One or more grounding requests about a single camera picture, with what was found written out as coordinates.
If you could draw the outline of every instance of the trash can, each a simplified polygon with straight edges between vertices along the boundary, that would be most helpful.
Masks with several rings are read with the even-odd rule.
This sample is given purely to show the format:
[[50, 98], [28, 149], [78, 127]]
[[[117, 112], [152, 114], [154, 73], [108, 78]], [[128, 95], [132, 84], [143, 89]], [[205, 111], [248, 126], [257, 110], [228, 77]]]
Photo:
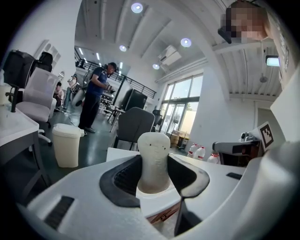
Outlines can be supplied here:
[[77, 167], [80, 137], [84, 130], [67, 124], [56, 124], [52, 130], [55, 158], [59, 167]]

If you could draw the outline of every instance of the rectangular light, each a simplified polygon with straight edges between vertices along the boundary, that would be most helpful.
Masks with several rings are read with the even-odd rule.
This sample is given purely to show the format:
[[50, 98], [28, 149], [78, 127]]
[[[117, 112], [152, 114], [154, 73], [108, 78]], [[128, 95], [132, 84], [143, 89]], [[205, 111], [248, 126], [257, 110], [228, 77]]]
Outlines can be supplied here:
[[271, 67], [279, 67], [279, 57], [278, 56], [266, 56], [266, 64]]

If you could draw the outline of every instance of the gray office chair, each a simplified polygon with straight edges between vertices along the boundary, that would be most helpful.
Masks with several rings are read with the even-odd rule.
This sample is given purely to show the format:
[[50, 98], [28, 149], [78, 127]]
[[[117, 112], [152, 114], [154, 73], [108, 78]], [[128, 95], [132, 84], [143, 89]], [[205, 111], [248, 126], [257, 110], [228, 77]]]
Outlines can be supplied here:
[[[58, 76], [36, 67], [24, 89], [23, 102], [18, 103], [16, 108], [36, 122], [48, 122], [58, 80]], [[51, 140], [40, 133], [44, 133], [42, 129], [38, 137], [52, 146]]]
[[154, 123], [154, 114], [141, 108], [133, 107], [119, 117], [119, 129], [114, 141], [117, 148], [119, 140], [131, 142], [130, 149], [143, 133], [150, 132]]

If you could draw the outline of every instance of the ceiling air conditioning unit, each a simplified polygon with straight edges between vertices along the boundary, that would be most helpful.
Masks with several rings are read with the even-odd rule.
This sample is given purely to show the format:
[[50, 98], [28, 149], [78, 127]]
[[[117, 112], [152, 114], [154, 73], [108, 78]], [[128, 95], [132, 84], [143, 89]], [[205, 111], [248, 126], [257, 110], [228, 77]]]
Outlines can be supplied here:
[[180, 59], [181, 55], [175, 47], [170, 45], [162, 52], [162, 54], [158, 56], [158, 58], [161, 64], [169, 66], [172, 63], [176, 62], [178, 59]]

